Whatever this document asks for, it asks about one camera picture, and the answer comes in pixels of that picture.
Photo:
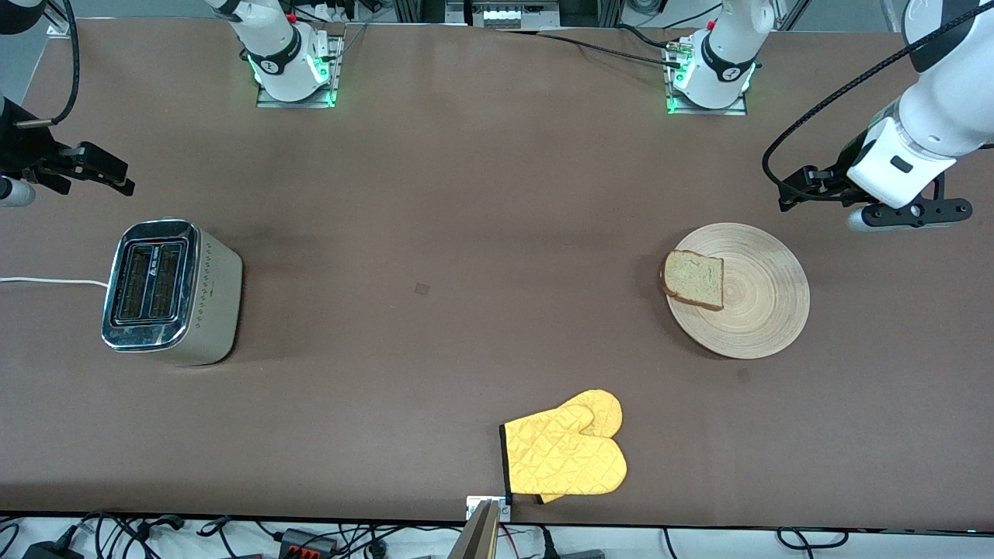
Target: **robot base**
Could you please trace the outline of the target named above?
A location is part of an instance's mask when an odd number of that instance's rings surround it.
[[[318,31],[315,35],[318,40],[318,54],[327,58],[328,62],[314,61],[314,72],[322,77],[329,76],[328,82],[311,95],[297,101],[275,99],[259,84],[255,106],[260,108],[330,108],[335,106],[338,97],[338,80],[342,74],[342,52],[345,43],[339,35],[329,36],[323,31]],[[258,77],[256,77],[255,82],[259,83]]]
[[[675,82],[684,79],[686,71],[694,63],[693,48],[690,46],[690,37],[681,37],[680,42],[673,48],[662,49],[663,60],[675,62],[681,65],[681,69],[663,67],[663,81],[666,83],[666,111],[669,114],[715,114],[722,116],[745,116],[746,115],[746,93],[748,81],[746,81],[743,92],[739,98],[729,106],[724,108],[705,108],[689,100],[686,95],[673,87]]]

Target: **quilted fabric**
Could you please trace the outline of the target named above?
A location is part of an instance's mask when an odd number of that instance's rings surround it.
[[[621,427],[621,405],[603,390],[588,390],[559,408],[501,426],[509,493],[550,502],[565,494],[614,491],[628,472],[610,437]]]

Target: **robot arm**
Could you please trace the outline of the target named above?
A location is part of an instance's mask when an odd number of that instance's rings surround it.
[[[0,0],[0,34],[31,29],[46,7],[46,0]],[[72,18],[72,6],[67,3],[66,7]],[[74,36],[73,56],[78,68],[77,46]],[[32,184],[69,194],[70,178],[99,182],[125,196],[134,192],[134,182],[126,176],[127,163],[92,143],[69,147],[52,137],[50,126],[69,114],[76,90],[74,83],[66,108],[50,119],[36,118],[0,93],[0,206],[30,204],[35,199]]]
[[[994,0],[911,0],[910,44]],[[917,83],[881,110],[835,165],[806,166],[780,186],[780,209],[805,199],[843,206],[869,203],[849,219],[857,231],[948,226],[972,215],[964,199],[946,200],[944,171],[994,138],[994,13],[980,13],[911,52]],[[931,198],[921,192],[934,184]]]
[[[328,83],[327,33],[290,24],[278,0],[206,1],[235,29],[255,78],[273,98],[302,100]]]
[[[734,103],[747,87],[774,19],[771,0],[725,0],[718,18],[691,36],[693,60],[673,88],[704,108]]]

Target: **black cable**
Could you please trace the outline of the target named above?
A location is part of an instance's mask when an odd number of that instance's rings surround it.
[[[110,534],[107,535],[107,539],[103,541],[103,545],[101,545],[100,548],[97,550],[96,552],[97,559],[103,559],[104,557],[113,556],[114,545],[117,543],[117,540],[120,539],[123,533],[124,530],[122,530],[120,526],[114,526],[114,529],[110,530]]]
[[[110,542],[110,547],[107,548],[107,555],[106,556],[108,558],[112,558],[114,556],[114,548],[117,547],[117,542],[120,541],[121,536],[123,536],[123,535],[124,535],[124,530],[121,529],[120,526],[117,526],[117,535],[114,536],[114,539],[111,540],[111,542]]]
[[[272,538],[272,539],[276,539],[276,532],[272,532],[272,531],[269,531],[269,530],[268,530],[268,529],[266,529],[266,527],[265,527],[265,526],[263,526],[263,525],[262,525],[262,523],[261,523],[261,522],[259,522],[258,520],[256,520],[256,521],[255,521],[255,525],[256,525],[256,526],[258,526],[258,529],[260,529],[260,530],[262,530],[263,532],[265,532],[265,533],[266,533],[266,535],[268,535],[268,536],[269,536],[270,538]]]
[[[205,538],[209,538],[214,534],[221,536],[221,543],[225,546],[225,551],[232,559],[238,559],[239,556],[235,554],[230,543],[228,543],[228,536],[225,535],[225,525],[232,521],[230,516],[222,516],[217,520],[211,520],[210,522],[204,524],[197,530],[197,535]],[[124,558],[127,558],[127,547],[124,548]]]
[[[785,531],[793,532],[794,535],[797,536],[797,539],[801,540],[801,545],[788,543],[785,539],[783,539],[783,532]],[[835,549],[836,547],[842,547],[843,545],[846,545],[846,542],[849,541],[849,532],[842,532],[842,539],[840,539],[839,541],[835,541],[832,543],[812,544],[808,542],[807,538],[804,537],[804,534],[802,534],[801,531],[798,530],[797,528],[781,526],[776,529],[776,539],[783,545],[783,547],[786,547],[787,549],[793,549],[794,551],[806,551],[808,559],[814,559],[815,549]]]
[[[856,77],[851,82],[849,82],[849,83],[845,84],[844,86],[838,88],[832,94],[830,94],[827,97],[825,97],[824,99],[822,99],[821,102],[819,102],[818,104],[816,104],[813,107],[811,107],[810,110],[808,110],[807,112],[805,112],[803,116],[801,116],[800,118],[798,118],[786,130],[784,130],[783,133],[781,133],[775,140],[773,140],[773,143],[771,143],[769,145],[769,147],[766,149],[766,151],[762,155],[762,172],[766,174],[766,177],[769,178],[769,180],[773,181],[773,184],[775,184],[775,185],[777,185],[777,186],[779,186],[781,188],[786,188],[787,190],[793,192],[798,198],[802,198],[804,200],[828,200],[828,201],[839,200],[838,197],[821,196],[821,195],[817,195],[817,194],[808,194],[806,192],[801,192],[800,190],[797,190],[796,188],[794,188],[794,187],[790,186],[789,184],[787,184],[787,183],[783,182],[782,180],[780,180],[776,175],[773,174],[773,171],[770,170],[770,168],[769,168],[769,158],[773,155],[773,152],[776,151],[776,148],[778,148],[780,146],[780,144],[783,143],[783,141],[786,140],[788,136],[790,136],[790,134],[794,133],[797,130],[797,128],[800,128],[802,125],[804,125],[805,122],[807,122],[808,120],[810,120],[811,117],[813,117],[815,114],[821,112],[822,109],[824,109],[826,106],[828,106],[828,105],[832,104],[833,102],[835,102],[836,100],[838,100],[838,98],[841,97],[842,95],[848,93],[849,91],[851,91],[853,88],[855,88],[859,84],[861,84],[861,83],[865,82],[866,80],[872,78],[873,76],[875,76],[876,74],[878,74],[880,71],[882,71],[886,67],[890,66],[891,64],[899,61],[900,59],[902,59],[904,57],[906,57],[910,53],[912,53],[912,52],[920,49],[925,44],[930,43],[931,41],[934,41],[938,37],[941,37],[942,35],[944,35],[949,30],[951,30],[951,29],[953,29],[955,27],[958,27],[960,24],[965,23],[966,21],[971,20],[974,17],[976,17],[976,16],[978,16],[978,15],[980,15],[980,14],[982,14],[982,13],[984,13],[987,10],[990,10],[992,8],[994,8],[994,2],[988,2],[986,4],[983,4],[982,6],[979,6],[977,8],[974,8],[974,9],[966,12],[965,14],[963,14],[963,15],[961,15],[961,16],[953,19],[953,20],[950,20],[948,23],[946,23],[945,25],[942,25],[941,27],[939,27],[935,31],[932,31],[931,33],[929,33],[928,35],[925,35],[921,39],[918,39],[917,41],[911,43],[910,45],[907,45],[903,49],[900,49],[896,53],[893,53],[889,57],[886,57],[885,59],[883,59],[882,61],[880,61],[879,63],[877,63],[876,66],[873,66],[869,70],[863,72],[862,74],[860,74],[858,77]]]
[[[21,533],[21,526],[19,524],[7,524],[6,526],[0,528],[0,534],[6,532],[7,530],[14,530],[14,533],[10,535],[10,539],[7,540],[7,543],[3,546],[3,549],[0,549],[0,559],[2,559],[8,551],[10,551],[10,546],[14,545],[14,540],[17,539],[17,534]]]
[[[663,528],[663,537],[666,538],[666,550],[670,552],[670,559],[677,559],[677,552],[673,551],[673,542],[670,541],[669,528]]]
[[[684,19],[682,19],[680,21],[675,21],[675,22],[671,23],[670,25],[667,25],[666,27],[660,27],[659,29],[672,29],[672,28],[680,25],[681,23],[687,23],[687,22],[689,22],[691,20],[696,20],[697,18],[699,18],[701,16],[706,16],[706,15],[708,15],[709,12],[713,12],[713,11],[715,11],[718,8],[721,8],[721,7],[722,7],[721,3],[715,4],[714,6],[708,8],[707,10],[701,12],[700,14],[697,14],[696,16],[691,16],[689,18],[684,18]]]
[[[690,20],[697,19],[697,18],[699,18],[699,17],[707,14],[708,12],[711,12],[711,11],[713,11],[713,10],[715,10],[717,8],[721,8],[721,7],[722,7],[721,4],[717,4],[715,6],[712,6],[712,7],[708,8],[707,10],[701,12],[700,14],[697,14],[696,16],[691,16],[689,18],[682,19],[682,20],[680,20],[680,21],[678,21],[676,23],[671,23],[670,25],[667,25],[666,27],[661,27],[660,29],[670,29],[672,27],[680,25],[681,23],[687,23]],[[635,26],[633,26],[633,25],[628,25],[626,23],[622,23],[622,24],[618,24],[615,27],[617,29],[623,29],[625,31],[631,32],[631,34],[634,35],[635,37],[637,37],[639,41],[641,41],[641,42],[643,42],[646,45],[649,45],[651,47],[656,47],[657,49],[665,49],[666,48],[666,44],[669,43],[669,41],[662,41],[662,42],[660,42],[660,41],[654,41],[652,39],[649,39],[648,37],[645,36],[644,33],[642,33],[641,31],[639,31],[638,28],[635,27]]]
[[[70,0],[63,0],[63,5],[66,6],[66,20],[69,21],[69,39],[73,45],[73,86],[69,91],[69,99],[66,100],[66,105],[56,116],[48,120],[26,120],[18,122],[16,125],[19,128],[55,126],[65,120],[69,116],[69,113],[73,111],[73,107],[76,105],[76,97],[80,94],[80,34],[76,29],[76,14],[73,13],[73,3]]]
[[[546,552],[542,556],[542,559],[560,559],[559,552],[556,551],[556,542],[553,541],[552,532],[545,526],[539,526],[539,529],[542,530],[542,538],[546,543]]]
[[[616,27],[617,29],[623,29],[625,31],[631,32],[632,35],[637,37],[639,41],[645,43],[646,45],[649,45],[651,47],[656,47],[657,49],[666,48],[666,43],[667,43],[666,41],[663,41],[662,43],[660,43],[659,41],[653,41],[652,39],[649,39],[644,34],[642,34],[642,32],[639,31],[638,28],[636,28],[633,25],[628,25],[626,23],[619,23]]]
[[[614,50],[602,47],[600,45],[592,45],[591,43],[585,43],[583,41],[578,41],[576,39],[570,39],[569,37],[560,37],[559,35],[546,35],[544,33],[538,33],[538,32],[535,32],[535,31],[528,31],[528,32],[512,31],[512,33],[521,33],[522,35],[533,35],[535,37],[544,37],[546,39],[554,39],[556,41],[563,41],[565,43],[570,43],[571,45],[577,45],[578,47],[584,47],[586,49],[593,49],[595,51],[601,51],[602,53],[608,53],[609,55],[613,55],[613,56],[620,57],[620,58],[623,58],[623,59],[630,59],[630,60],[635,60],[635,61],[639,61],[639,62],[645,62],[645,63],[649,63],[649,64],[655,64],[655,65],[658,65],[658,66],[667,66],[667,67],[670,67],[670,68],[680,68],[680,65],[677,64],[677,63],[675,63],[675,62],[667,62],[667,61],[662,61],[662,60],[657,60],[657,59],[650,59],[650,58],[647,58],[647,57],[640,57],[638,55],[632,55],[632,54],[629,54],[629,53],[622,53],[621,51],[614,51]]]

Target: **toaster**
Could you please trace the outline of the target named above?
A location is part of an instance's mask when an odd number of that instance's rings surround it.
[[[232,349],[242,259],[182,219],[132,226],[121,237],[103,303],[103,341],[174,365],[207,365]]]

